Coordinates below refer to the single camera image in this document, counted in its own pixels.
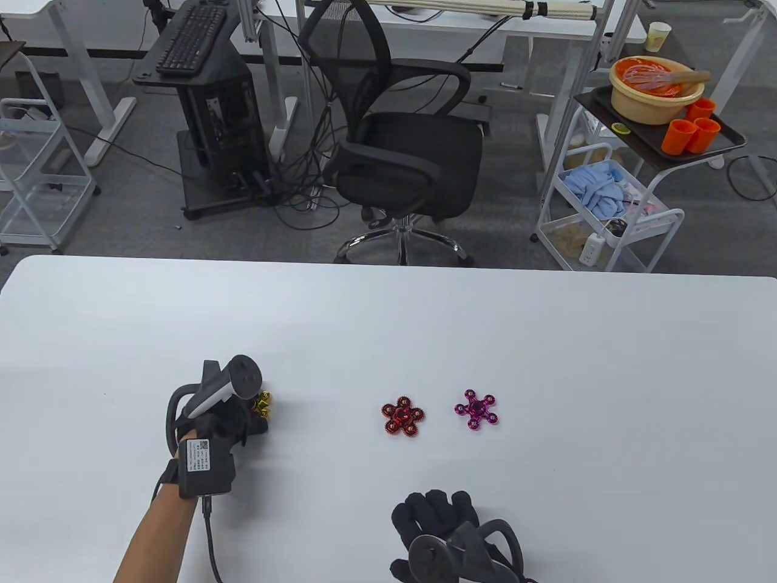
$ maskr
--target computer tower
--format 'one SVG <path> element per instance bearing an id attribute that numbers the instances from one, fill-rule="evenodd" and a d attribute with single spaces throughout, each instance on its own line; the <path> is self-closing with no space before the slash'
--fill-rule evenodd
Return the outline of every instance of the computer tower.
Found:
<path id="1" fill-rule="evenodd" d="M 211 178 L 225 188 L 255 190 L 271 203 L 270 152 L 251 73 L 179 90 L 191 144 Z"/>

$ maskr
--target whisk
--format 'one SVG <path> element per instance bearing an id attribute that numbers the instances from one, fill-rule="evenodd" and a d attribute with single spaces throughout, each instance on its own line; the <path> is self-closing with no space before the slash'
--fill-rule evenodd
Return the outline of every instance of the whisk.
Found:
<path id="1" fill-rule="evenodd" d="M 709 71 L 671 72 L 657 65 L 633 65 L 623 73 L 624 82 L 643 91 L 681 83 L 704 83 L 711 78 Z"/>

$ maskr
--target chair seat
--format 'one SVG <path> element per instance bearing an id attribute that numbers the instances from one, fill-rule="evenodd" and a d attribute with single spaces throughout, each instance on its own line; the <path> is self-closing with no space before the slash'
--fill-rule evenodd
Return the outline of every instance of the chair seat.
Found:
<path id="1" fill-rule="evenodd" d="M 416 213 L 458 217 L 472 203 L 483 154 L 483 134 L 473 122 L 424 113 L 371 113 L 361 121 L 356 141 L 440 166 L 437 192 Z"/>

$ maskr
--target chair armrest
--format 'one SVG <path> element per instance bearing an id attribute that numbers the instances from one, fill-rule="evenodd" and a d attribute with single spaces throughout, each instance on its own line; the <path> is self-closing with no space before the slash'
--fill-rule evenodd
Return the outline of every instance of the chair armrest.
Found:
<path id="1" fill-rule="evenodd" d="M 392 192 L 396 205 L 384 208 L 388 216 L 403 217 L 414 212 L 431 198 L 440 183 L 440 166 L 418 156 L 350 141 L 340 142 L 340 150 L 338 187 L 341 180 L 349 177 L 359 181 L 374 180 L 381 185 L 387 181 L 396 183 L 395 195 Z M 392 174 L 392 169 L 399 173 Z"/>
<path id="2" fill-rule="evenodd" d="M 391 64 L 391 75 L 388 77 L 389 87 L 400 81 L 425 75 L 453 75 L 458 79 L 456 93 L 434 115 L 448 115 L 466 97 L 469 86 L 472 84 L 472 75 L 460 63 L 429 59 L 392 59 Z"/>

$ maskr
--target small cup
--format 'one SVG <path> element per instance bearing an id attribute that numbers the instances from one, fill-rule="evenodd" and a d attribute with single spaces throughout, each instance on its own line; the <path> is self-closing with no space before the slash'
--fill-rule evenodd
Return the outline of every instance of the small cup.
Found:
<path id="1" fill-rule="evenodd" d="M 650 26 L 647 29 L 645 50 L 649 53 L 657 53 L 660 51 L 671 31 L 672 27 L 666 23 L 650 23 Z"/>
<path id="2" fill-rule="evenodd" d="M 703 154 L 709 150 L 709 146 L 715 141 L 720 133 L 720 124 L 714 120 L 710 120 L 707 117 L 700 117 L 698 120 L 694 120 L 696 126 L 696 132 L 693 134 L 691 141 L 685 146 L 691 154 Z"/>
<path id="3" fill-rule="evenodd" d="M 685 146 L 691 141 L 695 132 L 695 124 L 688 120 L 670 121 L 669 129 L 664 136 L 664 142 L 661 144 L 661 150 L 666 154 L 679 156 L 685 150 Z"/>
<path id="4" fill-rule="evenodd" d="M 685 119 L 688 121 L 698 120 L 700 117 L 710 117 L 715 113 L 716 103 L 711 99 L 705 99 L 702 97 L 696 103 L 691 103 L 688 107 L 688 112 L 685 114 Z"/>

